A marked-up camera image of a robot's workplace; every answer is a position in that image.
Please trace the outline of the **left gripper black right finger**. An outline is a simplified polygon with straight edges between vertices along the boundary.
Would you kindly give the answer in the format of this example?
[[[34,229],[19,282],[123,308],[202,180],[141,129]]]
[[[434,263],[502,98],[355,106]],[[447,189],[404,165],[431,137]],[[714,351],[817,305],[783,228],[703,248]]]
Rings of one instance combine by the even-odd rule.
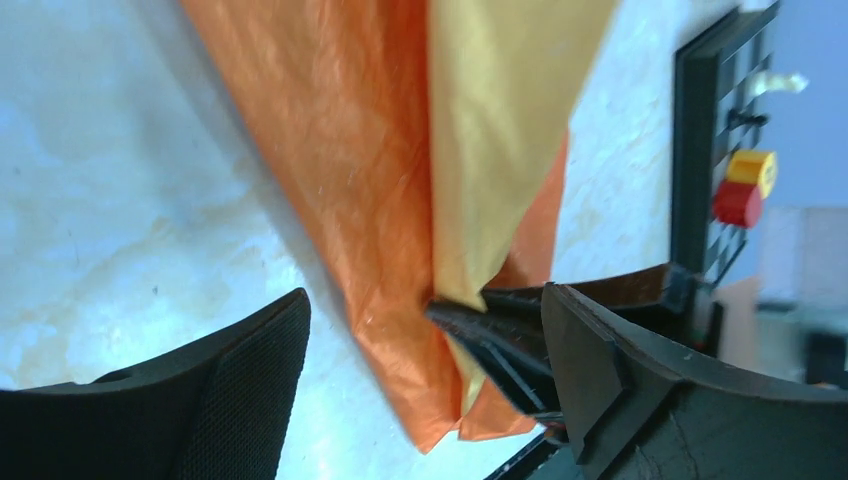
[[[843,479],[847,395],[701,354],[565,285],[543,330],[588,479]]]

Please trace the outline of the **orange yellow wrapping paper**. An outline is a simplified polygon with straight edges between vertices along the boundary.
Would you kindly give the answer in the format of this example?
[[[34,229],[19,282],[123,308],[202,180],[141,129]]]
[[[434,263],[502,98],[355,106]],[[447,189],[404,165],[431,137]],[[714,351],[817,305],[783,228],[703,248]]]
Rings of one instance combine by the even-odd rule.
[[[187,1],[414,445],[534,422],[425,316],[548,280],[614,1]]]

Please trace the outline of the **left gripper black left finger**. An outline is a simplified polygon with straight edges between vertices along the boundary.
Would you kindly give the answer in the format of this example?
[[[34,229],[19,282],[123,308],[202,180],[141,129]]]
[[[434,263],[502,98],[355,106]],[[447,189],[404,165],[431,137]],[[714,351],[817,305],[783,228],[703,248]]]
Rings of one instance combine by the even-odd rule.
[[[274,478],[310,318],[299,288],[92,383],[3,391],[2,477]]]

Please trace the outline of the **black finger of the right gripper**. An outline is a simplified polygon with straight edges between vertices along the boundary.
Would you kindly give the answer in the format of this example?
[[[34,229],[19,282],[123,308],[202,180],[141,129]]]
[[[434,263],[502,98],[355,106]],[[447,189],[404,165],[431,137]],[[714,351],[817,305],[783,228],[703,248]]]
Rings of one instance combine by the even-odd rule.
[[[485,312],[436,301],[427,315],[469,351],[520,413],[542,424],[564,422],[539,300],[494,299]]]
[[[683,315],[696,286],[696,275],[674,262],[569,287],[621,317]]]

